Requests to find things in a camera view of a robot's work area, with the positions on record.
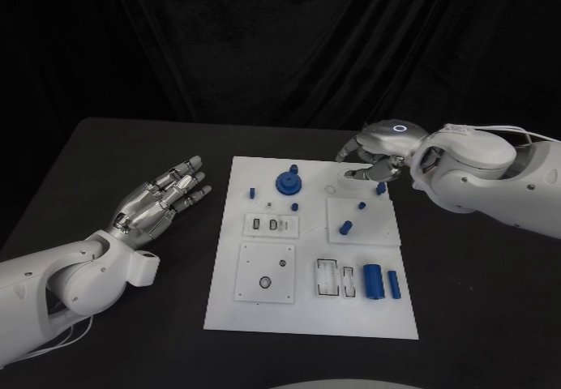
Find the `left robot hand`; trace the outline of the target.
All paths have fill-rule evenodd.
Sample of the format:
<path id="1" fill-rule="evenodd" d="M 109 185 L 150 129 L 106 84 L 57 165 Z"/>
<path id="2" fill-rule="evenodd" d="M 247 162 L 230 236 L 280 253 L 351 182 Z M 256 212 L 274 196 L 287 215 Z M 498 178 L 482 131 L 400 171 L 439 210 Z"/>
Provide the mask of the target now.
<path id="1" fill-rule="evenodd" d="M 202 186 L 202 159 L 194 156 L 145 182 L 122 201 L 107 232 L 136 250 L 156 240 L 176 215 L 211 193 Z"/>

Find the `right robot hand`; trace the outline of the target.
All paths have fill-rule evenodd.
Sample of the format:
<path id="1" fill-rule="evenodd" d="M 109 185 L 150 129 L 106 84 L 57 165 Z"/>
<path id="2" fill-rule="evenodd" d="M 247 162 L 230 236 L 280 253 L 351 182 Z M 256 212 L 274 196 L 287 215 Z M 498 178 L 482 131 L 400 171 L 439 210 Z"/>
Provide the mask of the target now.
<path id="1" fill-rule="evenodd" d="M 404 120 L 383 120 L 367 125 L 345 143 L 336 154 L 336 162 L 344 162 L 355 153 L 370 167 L 348 170 L 345 178 L 377 182 L 394 181 L 404 166 L 410 166 L 413 154 L 427 137 L 429 132 Z"/>

